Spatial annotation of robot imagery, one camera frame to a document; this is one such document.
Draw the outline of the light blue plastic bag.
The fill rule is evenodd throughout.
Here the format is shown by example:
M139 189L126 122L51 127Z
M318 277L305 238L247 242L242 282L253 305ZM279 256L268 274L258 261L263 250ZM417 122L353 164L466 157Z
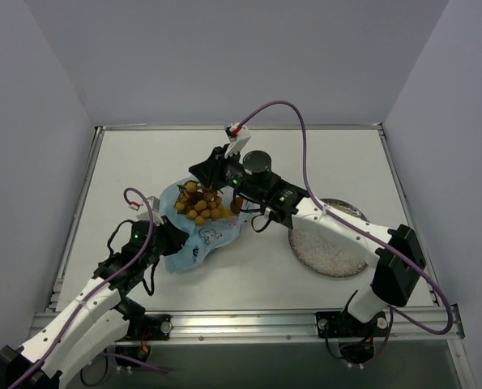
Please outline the light blue plastic bag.
M181 250L176 254L164 256L165 267L169 273L180 274L200 266L213 250L236 240L248 220L248 215L245 213L238 216L232 214L229 217L207 221L204 225L197 226L183 214L178 214L175 208L177 197L180 194L178 186L191 179L194 177L190 176L174 182L160 195L159 214L166 216L178 229L189 234Z

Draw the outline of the yellow longan fruit bunch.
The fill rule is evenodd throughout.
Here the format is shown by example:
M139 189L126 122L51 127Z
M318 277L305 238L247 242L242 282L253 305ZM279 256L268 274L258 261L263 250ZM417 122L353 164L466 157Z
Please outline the yellow longan fruit bunch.
M218 190L193 180L178 184L177 189L179 194L174 207L178 214L184 215L196 226L220 219L220 209L224 205Z

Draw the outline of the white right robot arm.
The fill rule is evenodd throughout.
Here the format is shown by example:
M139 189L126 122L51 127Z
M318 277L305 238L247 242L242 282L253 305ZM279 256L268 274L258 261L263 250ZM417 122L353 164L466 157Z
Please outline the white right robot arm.
M357 290L340 316L345 331L360 334L387 306L407 304L426 265L413 229L372 224L315 199L273 173L271 158L263 151L245 156L225 152L225 147L215 147L204 162L189 168L190 173L215 190L232 188L261 206L268 220L323 237L374 269L372 281Z

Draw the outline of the yellow mango fake fruit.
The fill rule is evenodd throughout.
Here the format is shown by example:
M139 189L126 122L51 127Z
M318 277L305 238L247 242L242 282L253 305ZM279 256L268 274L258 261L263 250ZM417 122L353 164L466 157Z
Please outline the yellow mango fake fruit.
M232 215L230 210L227 207L222 207L220 209L220 219L227 219Z

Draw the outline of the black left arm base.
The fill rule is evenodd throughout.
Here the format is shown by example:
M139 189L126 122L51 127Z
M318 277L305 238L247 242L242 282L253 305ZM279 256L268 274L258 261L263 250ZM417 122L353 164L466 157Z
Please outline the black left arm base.
M126 345L117 345L115 351L146 362L151 354L151 343L169 340L172 328L172 316L169 314L145 314L135 318L122 340Z

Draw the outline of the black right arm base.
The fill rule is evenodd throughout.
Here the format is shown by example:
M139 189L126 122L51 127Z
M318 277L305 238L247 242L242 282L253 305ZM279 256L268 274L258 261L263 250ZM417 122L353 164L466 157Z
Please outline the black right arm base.
M346 310L315 314L318 337L325 340L327 352L347 367L363 369L386 346L391 325L383 312L362 323Z

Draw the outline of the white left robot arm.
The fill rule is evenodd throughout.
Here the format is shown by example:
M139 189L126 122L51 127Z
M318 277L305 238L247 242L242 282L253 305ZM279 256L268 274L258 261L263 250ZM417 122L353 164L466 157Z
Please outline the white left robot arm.
M157 327L128 294L146 270L180 251L188 238L167 218L161 225L131 221L128 242L109 252L61 313L17 349L0 350L0 388L63 388L115 341L135 340Z

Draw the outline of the orange persimmon fake fruit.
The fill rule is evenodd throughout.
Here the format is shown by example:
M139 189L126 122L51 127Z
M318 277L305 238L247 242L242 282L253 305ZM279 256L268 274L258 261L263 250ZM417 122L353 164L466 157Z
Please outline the orange persimmon fake fruit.
M241 213L243 203L244 203L243 198L239 196L235 196L230 203L230 210L232 214L239 215Z

